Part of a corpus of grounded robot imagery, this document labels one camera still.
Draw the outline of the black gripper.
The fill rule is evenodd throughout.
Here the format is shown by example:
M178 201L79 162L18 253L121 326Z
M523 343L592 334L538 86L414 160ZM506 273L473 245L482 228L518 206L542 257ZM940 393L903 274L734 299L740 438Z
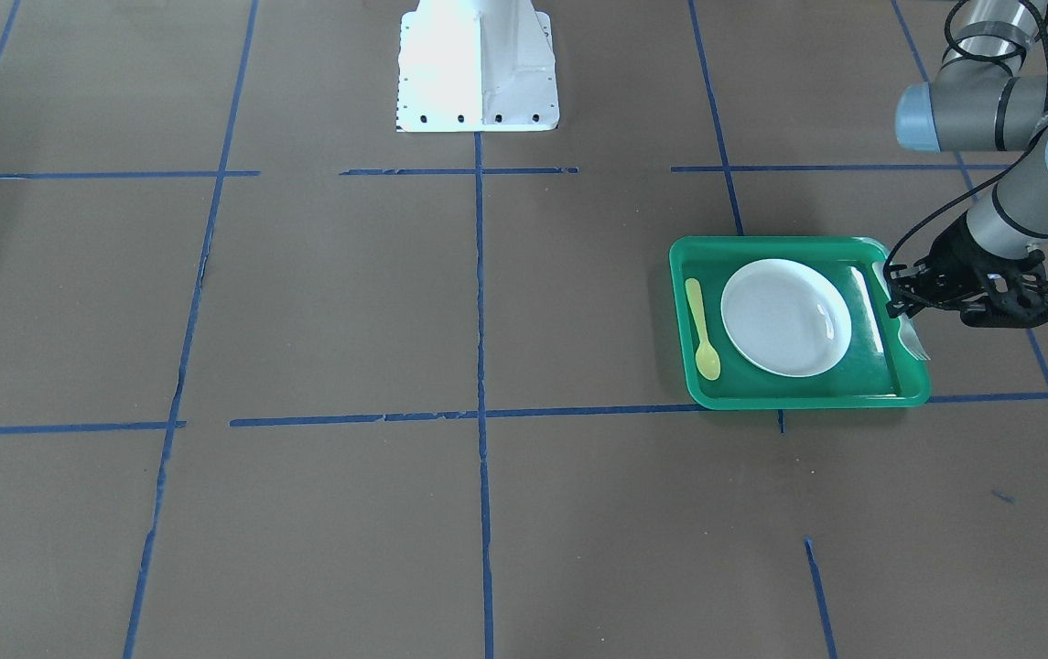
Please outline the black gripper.
M887 314L913 318L930 308L955 311L968 327L1039 327L1048 324L1045 254L1022 258L989 252L963 220L952 222L931 243L921 263L885 263ZM922 281L921 296L909 285Z

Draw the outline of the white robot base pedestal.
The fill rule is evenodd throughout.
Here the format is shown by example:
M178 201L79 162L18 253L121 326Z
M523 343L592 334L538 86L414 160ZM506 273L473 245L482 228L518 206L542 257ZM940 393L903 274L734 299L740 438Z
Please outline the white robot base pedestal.
M532 1L419 1L401 16L395 129L550 131L556 46Z

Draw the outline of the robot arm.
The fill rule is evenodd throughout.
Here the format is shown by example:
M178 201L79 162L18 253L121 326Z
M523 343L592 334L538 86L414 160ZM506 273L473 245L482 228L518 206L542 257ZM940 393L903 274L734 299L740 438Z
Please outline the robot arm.
M887 311L955 312L970 327L1048 322L1048 1L958 1L945 54L905 89L895 134L922 153L1014 153L913 265L886 260Z

